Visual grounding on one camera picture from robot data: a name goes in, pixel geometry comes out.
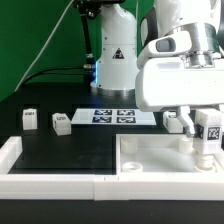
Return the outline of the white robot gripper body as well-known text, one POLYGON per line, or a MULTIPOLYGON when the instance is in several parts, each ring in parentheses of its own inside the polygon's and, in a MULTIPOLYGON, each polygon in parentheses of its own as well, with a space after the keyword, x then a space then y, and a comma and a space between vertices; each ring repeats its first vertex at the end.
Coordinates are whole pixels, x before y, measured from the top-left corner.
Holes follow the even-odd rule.
POLYGON ((199 69, 185 68, 179 57, 150 59, 136 77, 135 97, 145 112, 223 104, 224 59, 199 69))

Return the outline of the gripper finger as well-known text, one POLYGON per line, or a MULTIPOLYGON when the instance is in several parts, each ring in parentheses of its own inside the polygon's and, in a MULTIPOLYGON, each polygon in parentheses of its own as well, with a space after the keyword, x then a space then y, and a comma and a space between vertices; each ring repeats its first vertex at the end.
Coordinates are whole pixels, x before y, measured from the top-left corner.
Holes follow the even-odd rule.
POLYGON ((190 107, 180 106, 177 108, 177 119, 180 121, 185 129, 186 136, 192 138, 195 135, 195 128, 192 119, 190 118, 190 107))

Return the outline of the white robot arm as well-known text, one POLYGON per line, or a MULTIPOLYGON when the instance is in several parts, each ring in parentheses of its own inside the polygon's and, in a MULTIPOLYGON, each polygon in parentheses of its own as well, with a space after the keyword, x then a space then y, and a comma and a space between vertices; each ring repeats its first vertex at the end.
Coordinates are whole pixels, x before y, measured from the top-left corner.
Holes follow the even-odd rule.
POLYGON ((101 17, 102 53, 93 91, 134 94, 144 112, 174 110, 188 135, 192 109, 224 103, 224 0, 154 0, 142 21, 125 0, 75 0, 82 21, 101 17))

